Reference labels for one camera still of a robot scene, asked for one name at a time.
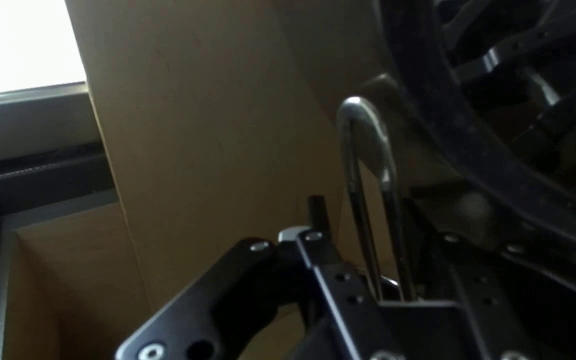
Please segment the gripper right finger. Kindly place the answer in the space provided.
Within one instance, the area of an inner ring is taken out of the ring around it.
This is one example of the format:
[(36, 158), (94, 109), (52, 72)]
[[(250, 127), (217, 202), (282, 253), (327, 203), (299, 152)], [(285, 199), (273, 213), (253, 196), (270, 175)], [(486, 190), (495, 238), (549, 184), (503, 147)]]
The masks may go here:
[(404, 199), (419, 358), (576, 360), (576, 254), (476, 191)]

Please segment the silver pot with loop handle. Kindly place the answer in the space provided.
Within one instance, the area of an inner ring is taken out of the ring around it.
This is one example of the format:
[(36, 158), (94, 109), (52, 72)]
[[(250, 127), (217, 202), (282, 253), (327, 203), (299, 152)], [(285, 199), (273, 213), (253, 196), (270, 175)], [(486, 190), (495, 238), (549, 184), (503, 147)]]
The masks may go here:
[[(576, 195), (538, 166), (576, 136), (576, 0), (467, 0), (447, 22), (438, 13), (431, 0), (377, 2), (407, 107), (462, 177), (576, 253)], [(480, 88), (500, 91), (511, 72), (539, 92), (543, 108), (505, 145), (471, 103)]]

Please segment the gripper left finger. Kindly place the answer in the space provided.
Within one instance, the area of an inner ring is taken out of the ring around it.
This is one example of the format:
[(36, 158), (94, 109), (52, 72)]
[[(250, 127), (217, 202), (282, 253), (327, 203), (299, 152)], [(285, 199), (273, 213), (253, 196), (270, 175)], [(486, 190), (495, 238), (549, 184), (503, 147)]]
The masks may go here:
[(405, 360), (375, 299), (332, 239), (322, 196), (307, 200), (310, 223), (279, 243), (247, 237), (128, 337), (115, 360), (237, 360), (297, 305), (304, 337), (284, 360)]

